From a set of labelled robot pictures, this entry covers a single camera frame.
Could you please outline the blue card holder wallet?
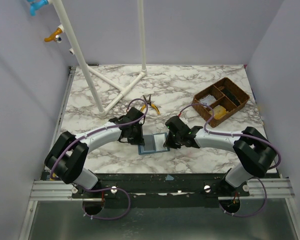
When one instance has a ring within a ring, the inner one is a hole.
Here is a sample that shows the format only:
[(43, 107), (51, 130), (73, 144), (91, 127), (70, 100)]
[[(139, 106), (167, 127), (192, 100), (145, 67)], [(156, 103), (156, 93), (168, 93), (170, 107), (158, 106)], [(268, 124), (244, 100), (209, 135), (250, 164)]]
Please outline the blue card holder wallet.
[(138, 154), (148, 155), (169, 152), (170, 148), (164, 146), (167, 136), (167, 132), (144, 135), (144, 145), (138, 145)]

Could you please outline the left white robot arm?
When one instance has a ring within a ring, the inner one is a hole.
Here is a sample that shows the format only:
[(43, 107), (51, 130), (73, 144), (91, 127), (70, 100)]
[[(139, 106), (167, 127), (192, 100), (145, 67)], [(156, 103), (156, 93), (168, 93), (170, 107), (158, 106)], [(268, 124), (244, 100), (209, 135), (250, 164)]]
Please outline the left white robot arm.
[(63, 132), (44, 160), (51, 175), (56, 175), (65, 184), (76, 184), (91, 198), (97, 197), (101, 191), (99, 178), (84, 168), (87, 155), (111, 142), (126, 139), (130, 145), (144, 145), (141, 119), (145, 115), (135, 107), (131, 107), (121, 117), (114, 117), (102, 127), (90, 132), (74, 135)]

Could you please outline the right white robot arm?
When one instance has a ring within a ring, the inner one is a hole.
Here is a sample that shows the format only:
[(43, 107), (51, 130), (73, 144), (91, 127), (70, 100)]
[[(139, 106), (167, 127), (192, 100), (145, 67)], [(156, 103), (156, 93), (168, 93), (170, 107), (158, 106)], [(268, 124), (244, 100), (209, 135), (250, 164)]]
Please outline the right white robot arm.
[(171, 149), (214, 148), (235, 153), (239, 163), (220, 181), (220, 191), (231, 196), (238, 187), (253, 177), (262, 178), (270, 169), (277, 153), (264, 136), (254, 127), (243, 131), (211, 131), (206, 126), (189, 128), (179, 116), (165, 122), (168, 135), (164, 146)]

